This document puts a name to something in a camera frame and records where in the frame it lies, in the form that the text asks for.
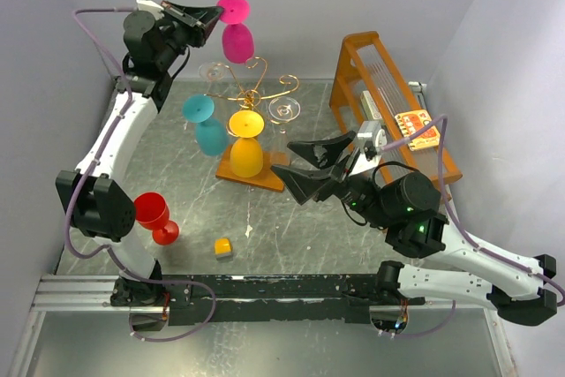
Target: gray tabletop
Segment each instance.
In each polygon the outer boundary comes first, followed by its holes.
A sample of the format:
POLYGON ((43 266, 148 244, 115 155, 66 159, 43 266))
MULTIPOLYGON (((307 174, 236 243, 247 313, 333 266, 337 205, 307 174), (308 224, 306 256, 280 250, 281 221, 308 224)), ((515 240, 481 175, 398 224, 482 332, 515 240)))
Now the gray tabletop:
MULTIPOLYGON (((288 125, 289 139, 325 139, 340 134, 328 106, 331 84, 303 83, 294 97, 300 116, 288 125)), ((280 91, 278 81, 266 81, 266 94, 280 91)), ((207 90, 204 82, 178 82, 155 121, 141 138, 129 164, 124 188, 133 199, 143 192, 159 192, 169 204, 171 219, 180 227, 178 240, 159 246, 137 223, 148 251, 168 274, 328 274, 374 273, 383 260, 402 260, 384 243, 378 230, 361 228, 349 220, 337 198, 299 206, 290 194, 270 192, 215 177, 219 158, 204 156, 181 108, 191 95, 207 90), (234 259, 218 262, 214 241, 229 238, 234 259)), ((233 93, 233 84, 215 90, 233 93)), ((234 102, 217 101, 224 116, 237 110, 234 102)), ((266 108, 267 102, 261 105, 266 108)), ((260 135, 270 149, 275 126, 260 135)), ((308 168, 301 160, 293 166, 308 168)), ((95 248, 77 231, 72 240, 82 252, 95 248)), ((64 252, 60 275, 115 275, 117 268, 105 253, 77 260, 64 252)))

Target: wooden frame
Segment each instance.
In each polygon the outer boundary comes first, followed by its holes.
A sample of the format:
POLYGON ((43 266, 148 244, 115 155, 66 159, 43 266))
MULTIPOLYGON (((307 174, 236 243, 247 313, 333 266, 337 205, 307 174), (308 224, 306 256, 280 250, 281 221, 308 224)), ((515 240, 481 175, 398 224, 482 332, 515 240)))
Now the wooden frame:
MULTIPOLYGON (((350 84, 352 82, 362 80, 371 93, 371 96, 384 119, 385 126, 387 126, 390 136, 394 140, 401 139, 403 138, 403 135, 398 128, 395 118, 383 99, 380 90, 375 86, 371 73, 365 67, 363 60, 358 53, 359 49, 371 45, 376 48, 378 55, 392 75, 396 85, 402 93, 402 96, 408 102, 410 109, 407 110, 421 109, 416 97, 408 87, 408 84, 404 81, 394 61, 380 41, 379 35, 374 31, 350 34, 343 39, 342 49, 337 62, 337 69, 335 70, 334 86, 329 99, 329 107, 332 109, 335 120, 342 132, 347 132, 349 130, 343 121, 342 112, 340 111, 343 107, 351 108, 353 116, 358 124, 365 121, 365 115, 361 109, 360 101, 350 89, 350 84)), ((399 150, 404 163, 411 167, 420 168, 414 153, 410 151, 407 146, 400 147, 399 150)), ((443 151, 443 165, 445 168, 443 178, 447 185, 454 183, 463 176, 447 149, 444 149, 443 151)), ((390 171, 387 168, 382 169, 382 176, 387 183, 393 181, 390 171)), ((428 175, 428 177, 432 180, 433 184, 438 187, 438 176, 428 175)))

